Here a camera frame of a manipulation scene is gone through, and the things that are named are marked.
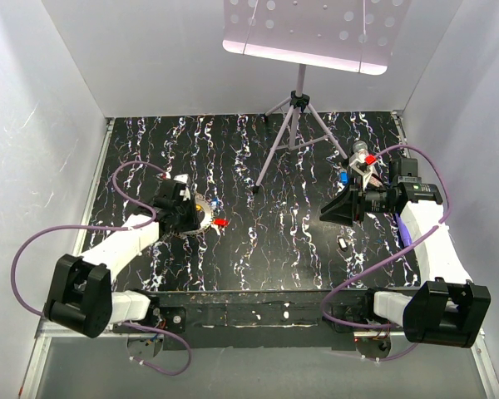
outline red cap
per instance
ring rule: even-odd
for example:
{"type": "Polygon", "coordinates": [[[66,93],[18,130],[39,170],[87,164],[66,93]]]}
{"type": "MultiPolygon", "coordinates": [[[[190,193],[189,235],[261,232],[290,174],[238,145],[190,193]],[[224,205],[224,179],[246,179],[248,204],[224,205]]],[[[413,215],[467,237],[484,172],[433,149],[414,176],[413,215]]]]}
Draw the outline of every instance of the red cap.
{"type": "Polygon", "coordinates": [[[373,155],[368,155],[364,162],[366,162],[368,165],[372,165],[377,161],[377,158],[375,158],[373,155]]]}
{"type": "Polygon", "coordinates": [[[225,219],[215,219],[213,221],[213,224],[216,224],[217,226],[220,226],[220,227],[227,227],[229,222],[225,219]]]}

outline metal frame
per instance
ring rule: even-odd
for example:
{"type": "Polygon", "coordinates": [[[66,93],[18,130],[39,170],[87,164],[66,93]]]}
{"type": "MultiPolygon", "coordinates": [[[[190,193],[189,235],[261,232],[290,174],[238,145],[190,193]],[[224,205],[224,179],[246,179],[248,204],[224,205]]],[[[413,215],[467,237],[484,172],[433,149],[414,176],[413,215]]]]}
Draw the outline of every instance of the metal frame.
{"type": "MultiPolygon", "coordinates": [[[[306,65],[299,64],[298,82],[296,83],[296,90],[294,92],[295,96],[298,98],[300,98],[303,95],[303,86],[304,86],[304,81],[305,81],[306,69],[307,69],[306,65]]],[[[290,97],[282,100],[278,105],[272,107],[272,109],[265,112],[264,118],[267,118],[268,116],[270,116],[271,114],[276,112],[279,108],[288,104],[290,102],[290,100],[291,100],[290,97]]],[[[283,124],[281,125],[281,128],[279,129],[279,133],[275,137],[274,144],[272,145],[272,148],[270,149],[270,151],[268,153],[268,157],[266,158],[263,169],[260,171],[259,178],[257,179],[257,182],[255,183],[255,186],[254,186],[254,193],[255,194],[259,190],[260,184],[262,183],[264,175],[266,174],[266,170],[268,169],[269,164],[272,161],[272,158],[274,157],[275,151],[277,151],[277,150],[282,150],[282,149],[297,150],[299,148],[305,147],[306,145],[311,145],[311,144],[317,143],[321,140],[329,140],[337,148],[338,152],[340,153],[340,155],[344,159],[348,158],[345,151],[342,149],[342,147],[340,146],[340,144],[338,143],[338,141],[334,137],[333,133],[331,133],[329,128],[325,125],[325,122],[318,115],[318,112],[314,109],[313,105],[309,103],[307,105],[307,107],[309,108],[309,111],[313,115],[314,119],[318,122],[320,127],[324,130],[325,135],[323,135],[322,137],[319,137],[318,139],[309,140],[309,141],[306,141],[306,142],[301,143],[299,145],[296,145],[296,137],[298,134],[299,115],[301,114],[301,108],[299,108],[298,106],[294,106],[293,103],[290,103],[289,111],[287,112],[286,116],[284,117],[283,124]],[[291,125],[290,125],[289,143],[287,145],[279,145],[279,143],[281,142],[281,138],[283,137],[283,133],[284,133],[284,131],[286,131],[290,121],[291,121],[291,125]]]]}
{"type": "MultiPolygon", "coordinates": [[[[283,105],[286,104],[289,101],[289,99],[285,100],[283,105]]],[[[396,112],[393,112],[393,119],[396,123],[396,127],[398,129],[399,135],[401,136],[403,142],[406,142],[406,136],[405,132],[403,129],[403,125],[401,123],[402,119],[401,116],[399,116],[396,112]]],[[[107,148],[109,146],[109,142],[111,139],[111,134],[112,134],[112,129],[114,126],[114,120],[111,120],[108,124],[107,127],[107,133],[105,140],[103,142],[101,152],[100,152],[100,157],[98,159],[95,173],[92,179],[92,184],[91,188],[89,191],[89,195],[87,197],[87,202],[86,202],[86,208],[82,217],[82,223],[86,224],[88,223],[90,217],[91,217],[91,211],[92,211],[92,206],[94,204],[94,199],[96,198],[96,192],[99,184],[99,179],[101,175],[101,171],[103,169],[103,165],[105,162],[106,158],[106,153],[107,153],[107,148]]],[[[74,245],[74,254],[79,254],[82,245],[83,245],[83,240],[85,238],[85,232],[81,231],[77,235],[77,239],[74,245]]],[[[192,298],[191,295],[188,295],[186,293],[178,293],[176,295],[173,295],[174,293],[161,293],[160,295],[163,296],[163,298],[171,298],[172,301],[176,301],[180,304],[185,304],[185,303],[190,303],[190,298],[192,298]]],[[[199,293],[200,295],[215,295],[214,293],[199,293]]],[[[234,295],[235,293],[216,293],[216,294],[224,294],[224,295],[234,295]]],[[[276,293],[263,293],[265,295],[281,295],[280,292],[276,293]]],[[[310,295],[322,295],[322,293],[311,293],[310,295]]],[[[340,302],[340,305],[348,304],[351,303],[351,301],[356,297],[358,293],[354,293],[353,291],[351,293],[345,292],[345,296],[340,296],[340,298],[337,298],[337,300],[340,302]]],[[[243,297],[240,297],[241,299],[238,299],[239,302],[244,302],[243,297]]],[[[353,333],[355,336],[365,336],[365,335],[370,335],[373,334],[373,332],[354,332],[353,333]]],[[[402,332],[393,332],[393,335],[401,336],[403,335],[402,332]]],[[[118,332],[113,332],[111,330],[107,330],[104,332],[99,338],[101,337],[121,337],[121,336],[132,336],[132,337],[142,337],[142,334],[140,333],[134,333],[134,334],[128,334],[128,333],[118,333],[118,332]]],[[[80,334],[77,334],[75,332],[71,332],[61,326],[58,326],[55,323],[50,323],[48,321],[42,320],[39,326],[39,329],[37,330],[37,339],[35,341],[35,345],[32,351],[32,356],[30,358],[26,376],[24,378],[24,383],[22,385],[22,390],[19,394],[19,396],[22,399],[32,399],[37,396],[37,391],[40,386],[40,382],[42,380],[42,374],[44,371],[44,367],[46,365],[47,361],[47,356],[49,353],[50,345],[52,343],[52,338],[53,337],[83,337],[80,334]]],[[[495,373],[495,370],[492,365],[492,361],[490,359],[490,356],[487,351],[487,345],[485,342],[485,333],[483,330],[481,330],[481,333],[477,337],[476,342],[472,346],[472,355],[476,363],[476,367],[479,373],[479,376],[481,378],[482,385],[484,387],[485,393],[487,394],[487,398],[492,398],[492,399],[497,399],[499,398],[499,382],[497,380],[497,376],[495,373]]]]}

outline black marbled table surface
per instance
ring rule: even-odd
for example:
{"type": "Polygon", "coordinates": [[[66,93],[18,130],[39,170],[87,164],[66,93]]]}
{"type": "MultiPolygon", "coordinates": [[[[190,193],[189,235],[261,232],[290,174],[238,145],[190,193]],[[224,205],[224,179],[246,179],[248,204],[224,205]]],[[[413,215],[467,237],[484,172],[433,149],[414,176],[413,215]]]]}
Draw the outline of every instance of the black marbled table surface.
{"type": "MultiPolygon", "coordinates": [[[[389,112],[322,117],[347,152],[359,139],[373,153],[399,142],[389,112]]],[[[209,229],[186,239],[171,237],[150,246],[118,276],[119,290],[331,288],[400,249],[398,228],[390,215],[367,214],[362,227],[354,228],[319,221],[320,209],[342,188],[340,157],[327,141],[292,152],[279,150],[260,192],[252,195],[282,119],[278,114],[268,124],[257,115],[115,120],[91,224],[121,225],[134,210],[110,183],[115,168],[129,160],[146,160],[172,176],[189,174],[195,191],[216,202],[217,217],[229,220],[225,229],[209,229]],[[347,252],[338,248],[341,236],[349,242],[347,252]]],[[[300,119],[300,133],[301,140],[323,134],[307,114],[300,119]]],[[[389,159],[385,155],[386,165],[389,159]]],[[[383,177],[386,165],[377,165],[383,177]]],[[[147,200],[156,192],[159,176],[137,166],[123,172],[119,181],[126,193],[147,200]]],[[[84,249],[103,236],[88,234],[84,249]]],[[[418,275],[412,253],[354,287],[419,285],[418,275]]]]}

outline perforated panel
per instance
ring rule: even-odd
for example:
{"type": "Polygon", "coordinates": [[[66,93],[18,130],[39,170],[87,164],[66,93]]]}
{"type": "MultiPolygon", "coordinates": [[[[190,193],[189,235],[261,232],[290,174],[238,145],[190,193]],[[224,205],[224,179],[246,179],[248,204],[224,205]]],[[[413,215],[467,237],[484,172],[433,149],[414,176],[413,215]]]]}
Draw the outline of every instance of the perforated panel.
{"type": "Polygon", "coordinates": [[[224,0],[224,49],[380,75],[388,67],[410,2],[224,0]]]}

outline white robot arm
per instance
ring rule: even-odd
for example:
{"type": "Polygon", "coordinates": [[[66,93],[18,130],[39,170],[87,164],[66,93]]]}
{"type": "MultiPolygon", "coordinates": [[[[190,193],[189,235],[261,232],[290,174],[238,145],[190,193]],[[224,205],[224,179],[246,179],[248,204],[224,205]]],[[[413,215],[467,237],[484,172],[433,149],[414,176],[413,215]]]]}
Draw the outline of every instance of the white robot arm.
{"type": "Polygon", "coordinates": [[[397,214],[413,241],[433,226],[437,230],[415,245],[422,287],[413,297],[387,288],[370,288],[360,317],[403,327],[410,342],[470,347],[491,302],[488,288],[475,285],[463,268],[442,219],[442,196],[436,185],[424,184],[417,174],[417,160],[398,158],[390,163],[390,184],[370,187],[373,155],[367,146],[353,146],[348,184],[322,208],[320,220],[353,225],[364,214],[397,214]]]}
{"type": "Polygon", "coordinates": [[[119,272],[162,234],[184,234],[203,227],[187,180],[187,175],[180,175],[161,181],[151,201],[155,222],[133,229],[151,219],[139,208],[123,225],[131,229],[111,234],[79,256],[62,256],[44,306],[45,317],[88,337],[97,337],[108,324],[146,318],[151,301],[145,294],[113,293],[111,287],[119,272]]]}

